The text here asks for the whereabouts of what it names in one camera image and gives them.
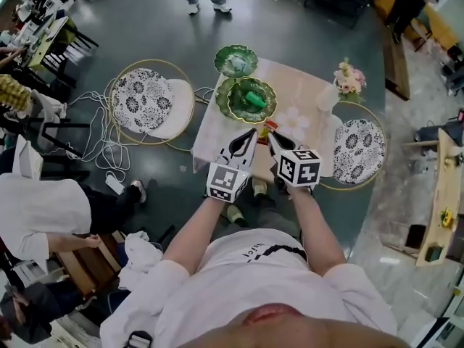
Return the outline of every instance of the white t-shirt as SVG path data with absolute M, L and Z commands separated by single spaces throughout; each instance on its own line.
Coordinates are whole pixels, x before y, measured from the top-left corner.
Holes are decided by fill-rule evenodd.
M 0 175 L 0 237 L 18 259 L 49 258 L 46 233 L 88 233 L 90 204 L 76 181 Z
M 102 344 L 123 347 L 131 332 L 142 330 L 156 348 L 176 348 L 269 303 L 396 334 L 389 306 L 362 268 L 338 265 L 321 277 L 308 269 L 302 250 L 284 232 L 254 229 L 211 243 L 192 277 L 179 264 L 162 260 L 103 322 Z

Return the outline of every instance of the black and white patterned cushion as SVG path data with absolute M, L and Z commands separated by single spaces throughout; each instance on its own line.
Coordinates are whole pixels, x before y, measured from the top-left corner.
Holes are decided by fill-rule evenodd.
M 173 93 L 159 73 L 138 68 L 117 81 L 111 102 L 118 124 L 136 133 L 149 133 L 169 115 Z
M 337 129 L 333 177 L 342 184 L 359 184 L 381 168 L 385 158 L 382 130 L 371 121 L 350 120 Z

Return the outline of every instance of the green shoe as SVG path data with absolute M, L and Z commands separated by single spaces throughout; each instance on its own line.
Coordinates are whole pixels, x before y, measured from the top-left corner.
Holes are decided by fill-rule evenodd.
M 266 184 L 266 182 L 260 181 L 256 178 L 252 179 L 252 187 L 254 197 L 256 197 L 256 195 L 258 194 L 266 194 L 268 192 L 268 185 Z
M 238 219 L 244 219 L 244 215 L 237 206 L 229 205 L 227 208 L 227 219 L 229 219 L 229 222 L 235 223 Z

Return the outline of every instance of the strap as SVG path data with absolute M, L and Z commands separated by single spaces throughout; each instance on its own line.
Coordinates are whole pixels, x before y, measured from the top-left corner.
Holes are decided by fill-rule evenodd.
M 150 348 L 153 338 L 146 331 L 134 331 L 124 348 Z

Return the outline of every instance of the green plate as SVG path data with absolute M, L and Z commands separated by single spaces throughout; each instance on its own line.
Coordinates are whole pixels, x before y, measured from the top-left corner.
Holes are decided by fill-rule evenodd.
M 216 70 L 228 78 L 250 76 L 257 66 L 256 53 L 243 45 L 225 46 L 216 53 Z
M 264 108 L 245 100 L 249 91 L 253 91 L 266 103 Z M 269 84 L 256 78 L 237 80 L 228 92 L 228 108 L 239 120 L 249 124 L 262 123 L 274 115 L 277 108 L 276 93 Z
M 229 91 L 232 89 L 232 86 L 236 81 L 237 80 L 234 78 L 225 79 L 216 91 L 216 104 L 219 107 L 219 110 L 223 113 L 224 116 L 232 120 L 237 120 L 237 117 L 235 117 L 229 109 L 229 99 L 227 95 L 229 94 Z

